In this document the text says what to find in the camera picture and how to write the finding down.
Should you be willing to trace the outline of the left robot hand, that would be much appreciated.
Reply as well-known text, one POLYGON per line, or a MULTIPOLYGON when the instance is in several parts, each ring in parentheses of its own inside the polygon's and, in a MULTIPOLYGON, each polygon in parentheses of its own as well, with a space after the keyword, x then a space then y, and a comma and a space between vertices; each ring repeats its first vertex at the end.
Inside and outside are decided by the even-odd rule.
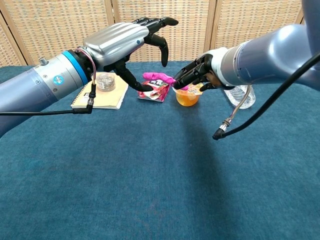
POLYGON ((156 35, 156 32, 178 23, 178 20, 171 17, 142 17, 132 22, 118 22, 86 37, 82 47, 91 55, 97 71, 113 71, 134 90, 151 92, 153 88, 138 82, 127 69, 126 62, 133 52, 148 44, 160 49, 161 64, 166 67, 169 58, 168 43, 165 38, 156 35))

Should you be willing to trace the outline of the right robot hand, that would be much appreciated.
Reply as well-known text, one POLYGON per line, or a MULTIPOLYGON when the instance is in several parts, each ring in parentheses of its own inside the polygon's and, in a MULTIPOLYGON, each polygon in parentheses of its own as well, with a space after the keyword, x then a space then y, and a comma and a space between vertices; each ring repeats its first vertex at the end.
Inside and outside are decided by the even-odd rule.
POLYGON ((180 90, 189 84, 204 83, 201 92, 211 89, 232 90, 234 85, 227 83, 221 72, 223 57, 228 52, 226 47, 208 50, 182 68, 173 78, 173 88, 180 90))

